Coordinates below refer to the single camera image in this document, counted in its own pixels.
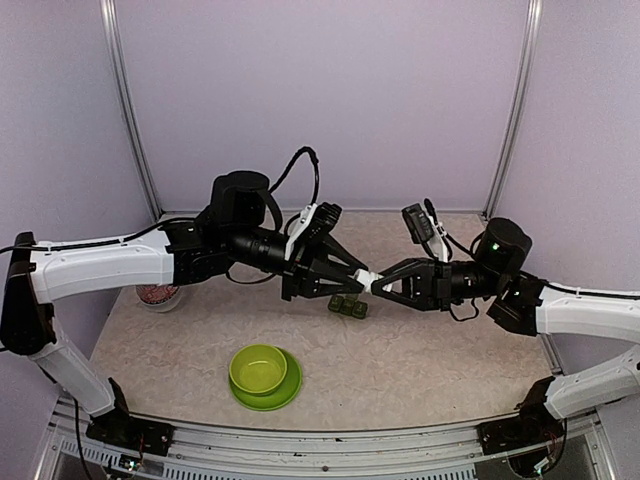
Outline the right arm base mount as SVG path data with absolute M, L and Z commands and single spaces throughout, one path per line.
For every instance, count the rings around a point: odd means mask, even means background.
M 517 450 L 562 437 L 564 423 L 555 419 L 509 417 L 483 422 L 477 426 L 479 441 L 484 455 Z

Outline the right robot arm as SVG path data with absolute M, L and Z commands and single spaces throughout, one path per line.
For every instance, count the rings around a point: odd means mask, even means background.
M 405 223 L 425 257 L 373 273 L 351 258 L 330 253 L 330 278 L 342 292 L 367 292 L 418 311 L 451 311 L 464 301 L 487 298 L 492 302 L 488 316 L 509 333 L 577 334 L 631 343 L 625 353 L 596 366 L 536 381 L 511 423 L 518 442 L 535 442 L 551 421 L 638 394 L 638 293 L 567 287 L 522 271 L 532 240 L 506 218 L 487 223 L 465 249 L 466 261 L 452 259 L 457 242 L 434 215 L 407 212 Z

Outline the white pill bottle with code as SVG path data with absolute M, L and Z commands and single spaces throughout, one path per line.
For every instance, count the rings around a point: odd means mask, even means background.
M 372 284 L 381 278 L 380 274 L 364 269 L 357 269 L 354 273 L 354 279 L 363 286 L 363 291 L 366 293 L 371 293 Z

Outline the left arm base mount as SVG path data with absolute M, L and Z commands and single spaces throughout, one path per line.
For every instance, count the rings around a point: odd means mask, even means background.
M 92 421 L 86 435 L 108 445 L 166 457 L 174 431 L 175 428 L 168 423 L 130 417 L 111 423 Z

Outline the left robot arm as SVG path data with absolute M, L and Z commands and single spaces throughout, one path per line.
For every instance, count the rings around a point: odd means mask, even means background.
M 234 171 L 214 180 L 210 203 L 195 218 L 79 243 L 36 242 L 23 232 L 10 249 L 1 344 L 38 364 L 115 442 L 133 443 L 140 424 L 122 390 L 66 337 L 54 301 L 126 286 L 197 284 L 236 263 L 281 277 L 285 300 L 359 293 L 355 274 L 366 266 L 331 235 L 340 215 L 336 204 L 311 204 L 284 234 L 268 178 Z

